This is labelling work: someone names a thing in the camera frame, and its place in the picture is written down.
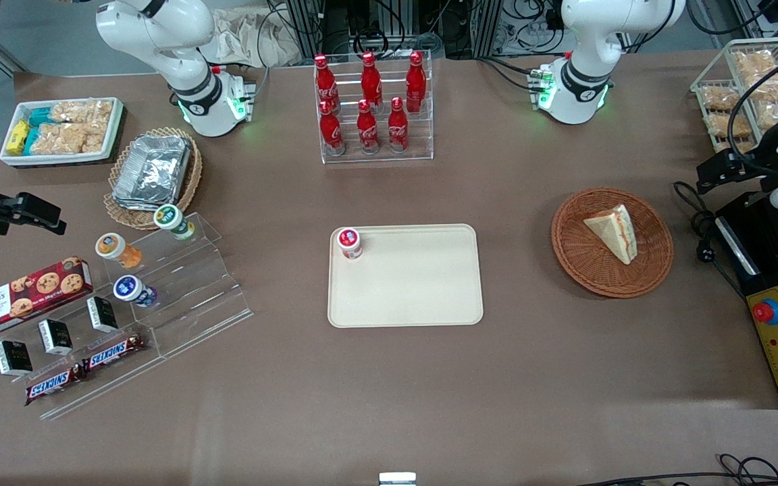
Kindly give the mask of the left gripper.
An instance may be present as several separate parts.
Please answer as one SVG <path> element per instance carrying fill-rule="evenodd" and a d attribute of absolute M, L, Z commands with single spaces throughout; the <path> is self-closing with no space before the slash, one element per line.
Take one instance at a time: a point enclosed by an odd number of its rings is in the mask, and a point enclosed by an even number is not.
<path fill-rule="evenodd" d="M 722 150 L 698 166 L 696 191 L 700 196 L 711 190 L 731 184 L 735 177 L 735 166 L 745 178 L 759 178 L 760 190 L 752 193 L 745 207 L 767 199 L 769 204 L 778 209 L 778 159 L 769 160 L 765 157 L 733 157 L 732 150 Z"/>

